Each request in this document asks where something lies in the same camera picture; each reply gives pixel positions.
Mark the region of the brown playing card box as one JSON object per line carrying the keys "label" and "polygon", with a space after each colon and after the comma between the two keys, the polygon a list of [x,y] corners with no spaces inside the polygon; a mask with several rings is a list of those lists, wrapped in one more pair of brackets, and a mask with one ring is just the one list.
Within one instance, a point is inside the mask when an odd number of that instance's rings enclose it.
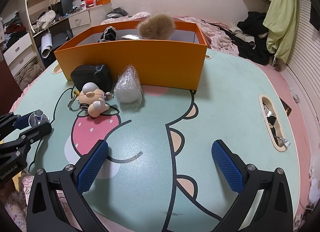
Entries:
{"label": "brown playing card box", "polygon": [[121,36],[121,40],[141,40],[142,38],[138,35],[134,34],[127,34],[124,36]]}

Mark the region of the plastic white object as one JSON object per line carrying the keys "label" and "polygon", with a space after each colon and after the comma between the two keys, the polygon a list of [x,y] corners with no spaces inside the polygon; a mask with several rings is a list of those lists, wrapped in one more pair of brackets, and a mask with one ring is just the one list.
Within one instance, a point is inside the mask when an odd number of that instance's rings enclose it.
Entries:
{"label": "plastic white object", "polygon": [[121,105],[140,105],[143,92],[134,66],[128,66],[118,77],[113,94]]}

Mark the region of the big-head doll figurine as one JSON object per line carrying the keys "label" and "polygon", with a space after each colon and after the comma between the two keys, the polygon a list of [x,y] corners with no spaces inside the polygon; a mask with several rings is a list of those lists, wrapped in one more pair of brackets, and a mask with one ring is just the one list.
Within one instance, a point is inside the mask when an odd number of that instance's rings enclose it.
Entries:
{"label": "big-head doll figurine", "polygon": [[112,93],[104,92],[95,83],[88,82],[84,84],[79,95],[80,108],[87,111],[92,118],[97,118],[110,109],[106,102],[112,98]]}

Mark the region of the phone on bed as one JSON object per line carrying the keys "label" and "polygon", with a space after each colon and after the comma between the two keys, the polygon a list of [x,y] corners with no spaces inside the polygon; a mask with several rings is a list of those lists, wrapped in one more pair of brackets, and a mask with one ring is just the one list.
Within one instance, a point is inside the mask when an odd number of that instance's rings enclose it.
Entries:
{"label": "phone on bed", "polygon": [[281,103],[283,105],[283,108],[285,110],[286,115],[289,116],[291,111],[292,111],[291,107],[285,101],[283,101],[282,99],[280,99],[280,101],[281,101]]}

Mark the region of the white shelf cabinet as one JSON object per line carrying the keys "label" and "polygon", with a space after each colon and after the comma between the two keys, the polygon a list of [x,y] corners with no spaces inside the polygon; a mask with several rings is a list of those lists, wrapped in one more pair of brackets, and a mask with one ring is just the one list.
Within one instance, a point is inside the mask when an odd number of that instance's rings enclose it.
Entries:
{"label": "white shelf cabinet", "polygon": [[36,25],[36,21],[48,10],[52,10],[50,0],[9,0],[2,8],[5,31],[3,53],[12,76],[16,77],[33,62],[44,69],[55,60],[52,51],[47,58],[41,56],[41,38],[49,31],[33,37],[29,24]]}

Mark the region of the black lace-trimmed cloth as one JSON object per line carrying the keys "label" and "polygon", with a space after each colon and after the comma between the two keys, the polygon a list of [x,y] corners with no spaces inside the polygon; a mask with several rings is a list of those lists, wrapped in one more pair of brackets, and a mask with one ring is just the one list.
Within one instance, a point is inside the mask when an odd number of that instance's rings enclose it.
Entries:
{"label": "black lace-trimmed cloth", "polygon": [[99,42],[109,42],[115,41],[117,39],[117,30],[116,28],[109,26],[107,27],[103,34],[101,35]]}

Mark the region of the orange cardboard box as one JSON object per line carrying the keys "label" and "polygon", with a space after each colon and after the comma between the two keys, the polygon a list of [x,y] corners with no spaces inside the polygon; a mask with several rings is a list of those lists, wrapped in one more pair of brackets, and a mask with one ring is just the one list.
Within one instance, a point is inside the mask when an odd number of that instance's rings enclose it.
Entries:
{"label": "orange cardboard box", "polygon": [[112,23],[115,41],[99,42],[106,24],[90,27],[55,51],[56,59],[67,80],[78,66],[108,66],[112,79],[134,66],[140,83],[197,90],[207,52],[207,43],[197,24],[176,21],[175,32],[168,40],[123,40],[137,34],[139,21]]}

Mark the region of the small glass bottle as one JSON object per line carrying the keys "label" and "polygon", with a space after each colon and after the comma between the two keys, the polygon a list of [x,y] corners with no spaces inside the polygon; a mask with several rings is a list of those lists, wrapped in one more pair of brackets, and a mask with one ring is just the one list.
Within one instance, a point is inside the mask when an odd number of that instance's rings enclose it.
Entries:
{"label": "small glass bottle", "polygon": [[50,119],[44,112],[40,109],[36,110],[29,116],[29,125],[30,127],[38,126],[42,123],[49,123]]}

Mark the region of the black cube pouch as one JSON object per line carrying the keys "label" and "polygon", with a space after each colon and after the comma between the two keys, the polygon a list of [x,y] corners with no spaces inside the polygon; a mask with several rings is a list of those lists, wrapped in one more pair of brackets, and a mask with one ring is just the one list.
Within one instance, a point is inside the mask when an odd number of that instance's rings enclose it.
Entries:
{"label": "black cube pouch", "polygon": [[111,72],[104,64],[78,66],[71,72],[71,79],[79,91],[89,82],[96,84],[104,92],[111,91],[113,86]]}

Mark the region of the brown fluffy pompom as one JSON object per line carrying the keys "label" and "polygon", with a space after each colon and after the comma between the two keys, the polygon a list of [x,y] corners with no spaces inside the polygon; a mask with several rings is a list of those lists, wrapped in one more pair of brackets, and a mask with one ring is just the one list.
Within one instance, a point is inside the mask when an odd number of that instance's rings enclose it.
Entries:
{"label": "brown fluffy pompom", "polygon": [[142,38],[150,40],[168,40],[174,33],[176,26],[173,18],[164,12],[149,16],[137,26]]}

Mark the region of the white drawer desk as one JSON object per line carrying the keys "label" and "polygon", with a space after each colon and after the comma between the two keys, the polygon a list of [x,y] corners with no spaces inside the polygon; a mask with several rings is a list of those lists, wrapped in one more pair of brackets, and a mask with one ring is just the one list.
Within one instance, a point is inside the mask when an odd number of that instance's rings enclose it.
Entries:
{"label": "white drawer desk", "polygon": [[30,30],[33,37],[46,30],[51,32],[52,37],[67,30],[76,36],[90,27],[100,25],[111,11],[111,3],[92,6],[62,17],[54,10],[48,10],[36,21],[36,25],[29,23]]}

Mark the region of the pink floral quilt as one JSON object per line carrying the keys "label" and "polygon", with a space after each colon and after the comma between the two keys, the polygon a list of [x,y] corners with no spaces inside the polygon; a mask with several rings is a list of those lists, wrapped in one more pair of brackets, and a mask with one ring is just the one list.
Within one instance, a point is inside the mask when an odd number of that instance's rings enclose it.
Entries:
{"label": "pink floral quilt", "polygon": [[8,214],[1,231],[82,231],[59,182],[59,172],[23,175],[19,190],[1,178],[1,204]]}

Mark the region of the black clothes pile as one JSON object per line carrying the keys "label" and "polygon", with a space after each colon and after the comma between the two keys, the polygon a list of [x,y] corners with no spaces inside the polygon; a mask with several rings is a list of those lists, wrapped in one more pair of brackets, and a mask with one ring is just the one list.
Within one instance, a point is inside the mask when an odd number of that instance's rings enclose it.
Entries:
{"label": "black clothes pile", "polygon": [[249,11],[248,17],[235,27],[222,28],[225,34],[238,47],[240,57],[260,65],[267,65],[273,56],[266,46],[268,28],[263,25],[265,12]]}

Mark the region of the green hanging garment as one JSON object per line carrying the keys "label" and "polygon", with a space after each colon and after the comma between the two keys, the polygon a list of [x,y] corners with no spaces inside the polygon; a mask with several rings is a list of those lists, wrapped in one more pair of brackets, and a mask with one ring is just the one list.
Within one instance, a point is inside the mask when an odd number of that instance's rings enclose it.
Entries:
{"label": "green hanging garment", "polygon": [[298,0],[270,0],[263,26],[268,28],[267,50],[286,63],[295,38]]}

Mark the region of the pink crumpled blanket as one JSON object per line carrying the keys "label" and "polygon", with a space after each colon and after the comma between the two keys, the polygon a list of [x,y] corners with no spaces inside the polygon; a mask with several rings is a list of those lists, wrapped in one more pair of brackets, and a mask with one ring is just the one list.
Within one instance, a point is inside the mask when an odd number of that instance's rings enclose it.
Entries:
{"label": "pink crumpled blanket", "polygon": [[[146,20],[146,18],[150,17],[151,14],[149,12],[138,12],[133,16],[123,16],[119,18],[108,18],[103,20],[100,24],[108,24],[122,21],[135,21],[135,20]],[[197,26],[201,29],[204,39],[208,45],[209,49],[213,49],[215,51],[220,51],[226,54],[231,54],[234,56],[239,56],[238,47],[232,43],[232,39],[218,26],[211,25],[199,18],[196,17],[188,17],[188,16],[174,16],[175,21],[185,21],[196,23]]]}

